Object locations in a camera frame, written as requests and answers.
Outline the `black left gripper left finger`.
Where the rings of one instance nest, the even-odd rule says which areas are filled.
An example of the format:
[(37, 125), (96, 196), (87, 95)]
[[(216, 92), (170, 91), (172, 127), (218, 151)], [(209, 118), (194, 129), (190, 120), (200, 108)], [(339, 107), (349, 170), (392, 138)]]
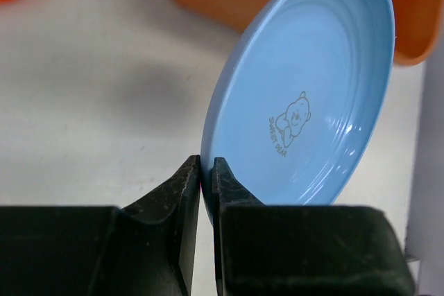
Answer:
[(200, 158), (124, 208), (3, 206), (2, 295), (189, 295)]

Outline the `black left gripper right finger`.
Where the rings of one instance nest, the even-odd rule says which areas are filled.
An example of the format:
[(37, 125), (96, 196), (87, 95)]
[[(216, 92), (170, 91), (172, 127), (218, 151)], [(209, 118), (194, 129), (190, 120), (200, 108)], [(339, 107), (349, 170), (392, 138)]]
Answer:
[(219, 295), (414, 295), (416, 284), (383, 211), (267, 206), (223, 158), (212, 169)]

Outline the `blue bear plate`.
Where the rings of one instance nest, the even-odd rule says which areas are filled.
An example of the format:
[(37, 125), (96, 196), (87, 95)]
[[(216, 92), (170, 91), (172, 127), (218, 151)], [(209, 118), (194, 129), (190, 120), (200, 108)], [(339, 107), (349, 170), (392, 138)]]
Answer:
[(264, 204), (332, 204), (375, 128), (394, 47), (392, 0), (270, 0), (231, 52), (207, 111), (208, 214), (217, 157)]

